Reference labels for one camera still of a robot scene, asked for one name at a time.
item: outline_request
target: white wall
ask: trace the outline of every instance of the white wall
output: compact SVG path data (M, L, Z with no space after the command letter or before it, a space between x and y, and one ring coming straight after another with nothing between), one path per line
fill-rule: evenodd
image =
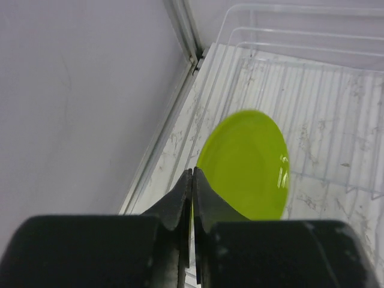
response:
M186 61L158 0L0 4L0 254L27 217L113 213Z
M191 12L204 47L216 41L227 10L240 3L324 5L337 7L384 8L382 0L185 0Z

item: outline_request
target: white shelf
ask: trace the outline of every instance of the white shelf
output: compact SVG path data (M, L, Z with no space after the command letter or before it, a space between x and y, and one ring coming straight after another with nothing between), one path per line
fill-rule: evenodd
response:
M223 27L231 28L222 27L217 41L221 44L210 48L153 173L142 182L127 211L141 213L169 191L184 169L196 165L205 140L225 117L258 109L274 119L289 149L290 191L283 219L349 223L383 285L384 73L371 69L380 68L374 64L381 64L384 54L365 43L384 43L384 38L269 29L260 24L260 14L253 17L260 11L268 17L282 11L284 17L312 14L317 20L324 14L325 20L345 15L384 17L383 10L251 4L231 8L223 22ZM239 12L240 19L244 12L250 16L248 26L233 24L236 21L229 16ZM339 39L353 40L359 49L350 49L351 42ZM263 47L273 53L260 51ZM302 57L339 65L292 57L301 52ZM341 66L345 63L355 68ZM186 286L195 285L195 274L192 265Z
M225 48L218 48L220 59ZM214 47L153 174L128 211L143 212L170 190L186 167L196 165L206 138L220 118L226 117L225 110L221 113L226 102L220 100L222 94L228 94L228 114L259 109L273 117L284 134L291 176L283 218L348 222L360 235L382 281L384 75L266 52L244 58L243 50L234 54L234 47L229 47L209 102L210 91L203 91L196 105L213 51ZM233 56L238 65L230 65ZM213 61L206 87L214 82L220 59ZM227 72L234 75L231 83L226 83ZM196 271L192 267L188 273L190 282Z

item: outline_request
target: scratch marks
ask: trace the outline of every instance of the scratch marks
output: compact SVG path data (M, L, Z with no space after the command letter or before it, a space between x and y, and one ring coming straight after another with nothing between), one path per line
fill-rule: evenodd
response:
M325 129L325 122L326 120L319 120L319 123L317 125L317 128L322 132Z
M344 213L345 216L348 217L348 214L347 214L347 212L346 212L344 206L340 203L340 201L339 201L337 198L335 198L335 203L336 203L337 208L338 208L339 210L341 210L341 211Z
M310 135L308 133L308 124L304 123L301 127L301 132L300 132L300 143L299 146L300 148L308 154L309 160L312 162L312 166L318 165L319 161L317 157L312 153L312 142L310 139Z
M200 155L200 149L198 149L195 154L191 155L191 158L198 157L199 155Z
M318 206L318 204L316 203L317 201L315 201L311 197L308 197L307 195L303 194L303 195L298 196L296 199L299 201L303 201L312 210L315 210L315 211L317 210L317 206Z
M174 150L177 150L178 144L182 140L182 131L171 132L169 139L171 144L174 145Z
M309 222L306 222L306 221L303 222L303 225L308 230L308 232L311 235L312 239L316 243L317 249L319 250L319 253L320 253L321 257L324 260L325 267L326 267L326 269L328 271L329 276L332 278L335 286L336 287L340 287L340 284L339 284L339 282L338 282L338 280L336 278L336 275L335 275L335 273L334 273L334 271L332 269L332 266L329 263L329 260L328 260L328 258L326 256L324 247L323 247L322 243L319 241L319 239L317 238L317 236L316 236L316 234L314 232L313 225L311 225Z
M356 141L358 142L361 151L369 152L371 150L371 143L366 138L356 136Z

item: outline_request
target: wire rack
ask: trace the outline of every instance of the wire rack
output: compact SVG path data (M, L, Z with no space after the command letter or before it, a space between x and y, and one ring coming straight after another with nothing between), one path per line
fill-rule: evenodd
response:
M348 34L335 19L362 25L364 32L366 21L384 22L384 11L232 7L128 212L142 212L169 191L179 174L196 164L205 140L225 117L258 109L274 119L289 149L283 218L348 222L383 283L384 37ZM192 263L187 287L196 285L195 275Z

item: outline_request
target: green plate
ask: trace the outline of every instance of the green plate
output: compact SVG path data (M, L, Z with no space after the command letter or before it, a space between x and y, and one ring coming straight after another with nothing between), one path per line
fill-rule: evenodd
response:
M197 166L211 187L251 220L280 219L289 187L283 135L262 112L241 111L208 137Z

